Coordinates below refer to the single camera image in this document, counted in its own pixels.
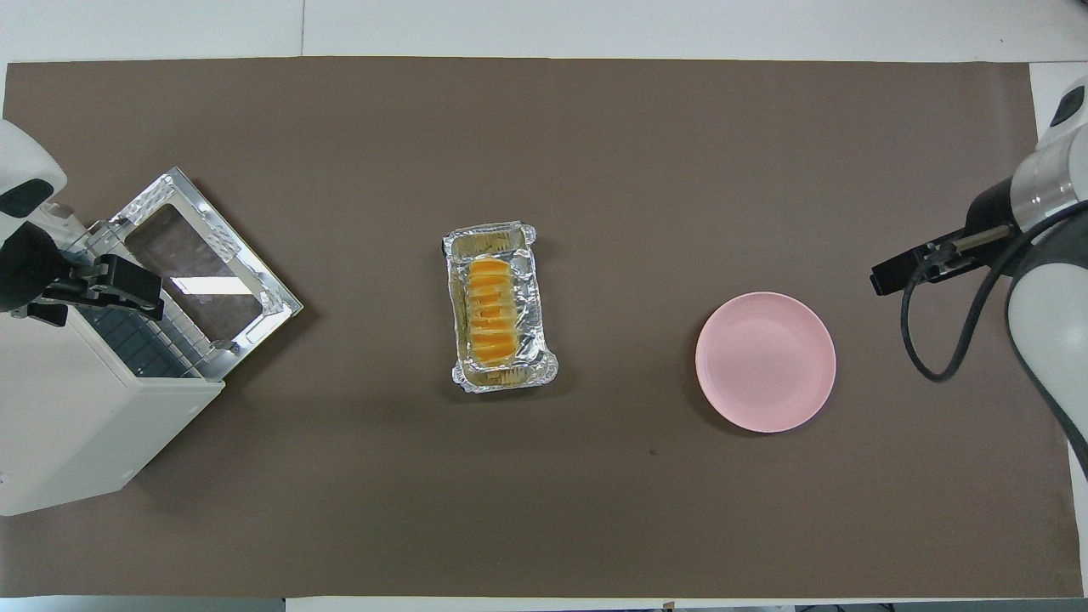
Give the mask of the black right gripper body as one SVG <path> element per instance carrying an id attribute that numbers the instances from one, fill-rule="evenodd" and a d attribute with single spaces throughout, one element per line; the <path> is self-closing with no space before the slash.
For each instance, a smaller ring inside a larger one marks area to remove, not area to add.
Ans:
<path id="1" fill-rule="evenodd" d="M 964 228 L 929 241 L 935 264 L 929 264 L 928 276 L 962 276 L 982 266 L 990 267 L 1018 236 L 1017 227 L 1002 224 L 977 233 Z"/>

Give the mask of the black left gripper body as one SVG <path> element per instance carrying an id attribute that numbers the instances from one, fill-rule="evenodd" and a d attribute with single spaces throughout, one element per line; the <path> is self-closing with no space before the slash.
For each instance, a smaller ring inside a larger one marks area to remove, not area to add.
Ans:
<path id="1" fill-rule="evenodd" d="M 104 305 L 99 294 L 113 271 L 112 257 L 99 257 L 89 266 L 78 267 L 64 258 L 23 264 L 13 272 L 13 318 L 62 328 L 70 305 Z"/>

